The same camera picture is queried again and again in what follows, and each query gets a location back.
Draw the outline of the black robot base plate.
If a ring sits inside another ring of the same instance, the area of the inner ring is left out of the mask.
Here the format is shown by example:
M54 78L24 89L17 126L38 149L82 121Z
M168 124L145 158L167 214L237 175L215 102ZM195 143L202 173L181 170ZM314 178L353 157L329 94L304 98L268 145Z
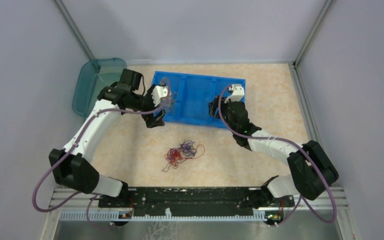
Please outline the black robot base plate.
M261 187L130 187L118 197L103 195L100 208L126 208L119 218L131 221L263 222L283 220L293 208L291 195L267 200Z

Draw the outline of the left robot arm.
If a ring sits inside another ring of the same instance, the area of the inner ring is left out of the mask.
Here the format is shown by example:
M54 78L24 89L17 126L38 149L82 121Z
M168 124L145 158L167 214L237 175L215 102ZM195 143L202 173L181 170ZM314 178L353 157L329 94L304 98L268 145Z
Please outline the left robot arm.
M135 91L143 75L124 69L119 81L104 87L85 122L62 149L53 149L49 162L57 184L84 194L110 196L118 207L129 203L128 184L100 174L91 164L94 153L113 122L124 114L140 115L147 128L163 126L164 106L171 96L167 78L153 84L142 94Z

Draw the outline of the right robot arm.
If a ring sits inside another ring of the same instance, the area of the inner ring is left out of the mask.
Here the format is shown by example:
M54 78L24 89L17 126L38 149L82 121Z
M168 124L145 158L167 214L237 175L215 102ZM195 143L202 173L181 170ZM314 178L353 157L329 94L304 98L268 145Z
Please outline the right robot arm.
M317 141L298 144L267 133L250 121L243 102L217 95L209 102L208 113L225 123L239 146L266 154L289 167L289 175L273 176L262 185L261 199L267 206L275 206L281 197L297 194L315 200L325 186L339 179L337 169Z

